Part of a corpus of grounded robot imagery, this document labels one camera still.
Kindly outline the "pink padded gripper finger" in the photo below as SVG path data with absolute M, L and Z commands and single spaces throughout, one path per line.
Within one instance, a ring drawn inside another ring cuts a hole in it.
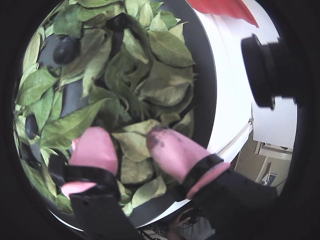
M 181 184 L 185 197 L 217 232 L 253 220 L 278 197 L 274 187 L 235 172 L 230 163 L 173 129 L 154 127 L 146 143 L 160 168 Z
M 112 139 L 101 127 L 88 128 L 72 142 L 73 153 L 51 155 L 53 182 L 70 199 L 75 218 L 91 240 L 140 240 L 124 214 L 117 182 L 118 157 Z

